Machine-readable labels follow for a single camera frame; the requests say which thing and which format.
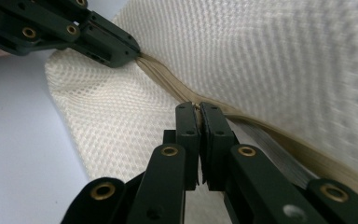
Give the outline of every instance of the white mesh fabric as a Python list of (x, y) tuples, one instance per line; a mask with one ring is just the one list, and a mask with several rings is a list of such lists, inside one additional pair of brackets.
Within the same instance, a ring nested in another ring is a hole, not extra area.
[(190, 89), (358, 171), (358, 1), (133, 0), (116, 23)]
[[(175, 128), (178, 103), (135, 63), (110, 69), (66, 50), (53, 54), (46, 72), (90, 179), (136, 177), (162, 144), (163, 131)], [(186, 193), (185, 220), (230, 223), (222, 195), (206, 186)]]
[[(358, 171), (358, 1), (131, 0), (115, 23), (193, 91)], [(46, 68), (90, 177), (141, 173), (177, 102), (135, 63), (66, 50)], [(229, 223), (219, 195), (187, 195), (187, 223)]]

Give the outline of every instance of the white background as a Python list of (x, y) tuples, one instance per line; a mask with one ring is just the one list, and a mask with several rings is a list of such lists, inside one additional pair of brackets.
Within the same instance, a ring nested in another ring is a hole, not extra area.
[[(126, 2), (89, 0), (89, 9), (110, 20)], [(0, 58), (0, 224), (60, 223), (88, 183), (48, 92), (51, 52)]]

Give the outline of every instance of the beige rope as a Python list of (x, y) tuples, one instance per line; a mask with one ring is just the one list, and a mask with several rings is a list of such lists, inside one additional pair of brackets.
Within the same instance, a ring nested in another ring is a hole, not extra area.
[(141, 55), (141, 57), (137, 59), (137, 63), (152, 80), (158, 83), (159, 86), (179, 102), (190, 101), (195, 104), (199, 104), (200, 102), (214, 104), (219, 106), (229, 119), (247, 121), (259, 125), (313, 173), (320, 177), (335, 179), (346, 184), (358, 193), (358, 173), (354, 172), (346, 164), (334, 160), (322, 153), (321, 150), (317, 150), (315, 147), (290, 133), (246, 115), (233, 106), (196, 94), (177, 79), (167, 67), (148, 55)]

